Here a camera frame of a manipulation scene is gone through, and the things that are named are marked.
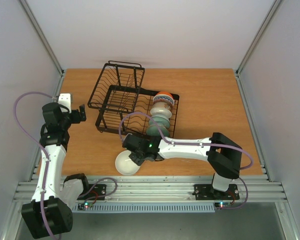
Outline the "white ribbed bowl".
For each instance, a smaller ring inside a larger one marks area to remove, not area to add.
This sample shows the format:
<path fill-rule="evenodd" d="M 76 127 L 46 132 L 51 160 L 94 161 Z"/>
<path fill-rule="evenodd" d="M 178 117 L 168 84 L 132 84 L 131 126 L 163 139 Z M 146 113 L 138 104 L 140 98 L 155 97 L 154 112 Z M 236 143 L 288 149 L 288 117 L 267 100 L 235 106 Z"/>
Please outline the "white ribbed bowl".
<path fill-rule="evenodd" d="M 130 159 L 130 154 L 129 150 L 124 150 L 115 159 L 115 168 L 121 175 L 132 176 L 140 169 L 140 166 Z"/>

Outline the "light green ceramic bowl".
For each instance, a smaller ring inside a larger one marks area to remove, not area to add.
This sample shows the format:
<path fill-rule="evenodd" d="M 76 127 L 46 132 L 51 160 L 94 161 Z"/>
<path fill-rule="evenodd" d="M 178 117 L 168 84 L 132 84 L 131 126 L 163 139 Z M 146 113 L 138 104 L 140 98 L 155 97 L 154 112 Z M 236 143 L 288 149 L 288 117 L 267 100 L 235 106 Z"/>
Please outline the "light green ceramic bowl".
<path fill-rule="evenodd" d="M 155 122 L 158 125 L 163 125 L 167 129 L 170 127 L 170 120 L 166 118 L 164 115 L 160 115 L 160 114 L 153 115 L 151 119 L 148 121 L 149 125 L 154 125 Z"/>

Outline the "plain white bowl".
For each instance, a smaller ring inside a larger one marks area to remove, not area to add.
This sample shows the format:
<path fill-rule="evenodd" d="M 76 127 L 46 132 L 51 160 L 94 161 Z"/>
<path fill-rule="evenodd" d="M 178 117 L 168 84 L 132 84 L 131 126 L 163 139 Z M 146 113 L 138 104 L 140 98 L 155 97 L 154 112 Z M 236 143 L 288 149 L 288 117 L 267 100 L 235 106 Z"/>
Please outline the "plain white bowl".
<path fill-rule="evenodd" d="M 161 114 L 169 119 L 172 117 L 172 107 L 166 102 L 156 102 L 153 104 L 150 110 L 150 114 L 152 116 L 156 114 Z"/>

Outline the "black wire dish rack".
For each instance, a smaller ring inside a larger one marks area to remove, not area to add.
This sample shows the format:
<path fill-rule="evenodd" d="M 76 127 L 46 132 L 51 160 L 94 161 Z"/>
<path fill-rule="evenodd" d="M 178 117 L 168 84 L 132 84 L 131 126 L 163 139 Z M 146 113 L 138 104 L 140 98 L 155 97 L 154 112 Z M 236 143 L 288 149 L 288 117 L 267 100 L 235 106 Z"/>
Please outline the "black wire dish rack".
<path fill-rule="evenodd" d="M 118 134 L 121 120 L 130 113 L 150 115 L 156 90 L 142 88 L 145 68 L 139 63 L 109 60 L 104 64 L 88 100 L 99 111 L 98 131 Z"/>

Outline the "red patterned bowl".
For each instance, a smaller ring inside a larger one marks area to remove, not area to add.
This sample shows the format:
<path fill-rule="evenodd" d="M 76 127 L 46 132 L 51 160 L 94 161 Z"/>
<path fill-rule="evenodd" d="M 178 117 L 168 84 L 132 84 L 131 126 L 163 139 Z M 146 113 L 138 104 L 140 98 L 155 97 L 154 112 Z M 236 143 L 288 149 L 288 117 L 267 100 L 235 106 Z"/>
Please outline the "red patterned bowl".
<path fill-rule="evenodd" d="M 158 103 L 158 102 L 164 102 L 164 103 L 168 104 L 171 108 L 175 104 L 175 100 L 168 96 L 155 96 L 152 101 L 154 104 Z"/>

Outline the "white bowl with orange outside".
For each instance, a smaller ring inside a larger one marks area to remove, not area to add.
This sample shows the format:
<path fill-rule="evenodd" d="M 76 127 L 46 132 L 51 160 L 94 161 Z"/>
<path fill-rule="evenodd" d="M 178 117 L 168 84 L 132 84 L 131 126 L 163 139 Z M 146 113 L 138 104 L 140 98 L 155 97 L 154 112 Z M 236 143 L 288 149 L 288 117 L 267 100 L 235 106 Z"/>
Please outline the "white bowl with orange outside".
<path fill-rule="evenodd" d="M 169 98 L 174 98 L 173 96 L 172 96 L 172 94 L 171 93 L 169 93 L 169 92 L 167 92 L 167 91 L 160 91 L 160 92 L 158 92 L 155 96 L 166 96 L 166 97 L 169 97 Z"/>

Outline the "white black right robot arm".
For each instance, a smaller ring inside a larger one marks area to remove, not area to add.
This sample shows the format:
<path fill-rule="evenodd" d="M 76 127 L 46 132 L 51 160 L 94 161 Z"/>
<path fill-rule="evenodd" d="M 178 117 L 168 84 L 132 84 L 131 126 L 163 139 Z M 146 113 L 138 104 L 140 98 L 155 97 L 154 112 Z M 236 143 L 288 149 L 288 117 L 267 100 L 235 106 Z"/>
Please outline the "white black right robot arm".
<path fill-rule="evenodd" d="M 210 191 L 215 198 L 224 197 L 232 180 L 240 176 L 242 148 L 222 133 L 215 132 L 202 139 L 175 139 L 152 136 L 149 139 L 128 134 L 122 147 L 130 151 L 129 158 L 138 166 L 145 161 L 191 159 L 208 162 L 215 173 Z"/>

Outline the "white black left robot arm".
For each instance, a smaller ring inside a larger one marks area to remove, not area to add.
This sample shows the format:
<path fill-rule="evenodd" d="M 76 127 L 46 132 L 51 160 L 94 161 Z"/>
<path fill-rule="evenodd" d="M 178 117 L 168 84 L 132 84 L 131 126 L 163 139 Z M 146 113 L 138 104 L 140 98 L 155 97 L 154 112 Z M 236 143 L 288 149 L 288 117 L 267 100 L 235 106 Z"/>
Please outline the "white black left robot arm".
<path fill-rule="evenodd" d="M 70 140 L 72 124 L 86 121 L 85 106 L 71 110 L 65 104 L 51 102 L 42 107 L 44 124 L 40 131 L 41 168 L 35 192 L 29 203 L 23 204 L 21 215 L 32 237 L 60 239 L 73 227 L 73 212 L 77 199 L 91 193 L 83 173 L 67 176 L 61 181 L 62 166 Z"/>

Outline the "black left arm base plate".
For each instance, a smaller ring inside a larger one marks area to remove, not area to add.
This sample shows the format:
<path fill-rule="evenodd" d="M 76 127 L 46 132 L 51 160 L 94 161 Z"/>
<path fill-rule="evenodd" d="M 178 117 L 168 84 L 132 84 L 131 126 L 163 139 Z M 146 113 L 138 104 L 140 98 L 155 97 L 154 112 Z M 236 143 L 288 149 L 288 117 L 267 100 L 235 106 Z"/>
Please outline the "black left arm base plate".
<path fill-rule="evenodd" d="M 104 195 L 107 193 L 107 185 L 106 184 L 97 184 L 93 187 L 93 189 L 85 196 L 78 197 L 79 201 L 86 200 L 88 198 L 92 198 L 92 200 L 96 199 L 98 196 L 98 201 L 104 200 Z"/>

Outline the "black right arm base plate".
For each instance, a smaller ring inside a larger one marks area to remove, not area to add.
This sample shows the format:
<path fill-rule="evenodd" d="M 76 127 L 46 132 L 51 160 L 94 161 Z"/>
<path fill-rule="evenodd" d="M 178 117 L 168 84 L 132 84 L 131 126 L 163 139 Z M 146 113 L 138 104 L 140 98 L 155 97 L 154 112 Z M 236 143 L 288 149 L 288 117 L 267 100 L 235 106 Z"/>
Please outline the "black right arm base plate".
<path fill-rule="evenodd" d="M 239 190 L 236 184 L 230 184 L 226 192 L 216 190 L 211 184 L 195 184 L 192 193 L 196 200 L 201 201 L 233 201 L 239 200 Z"/>

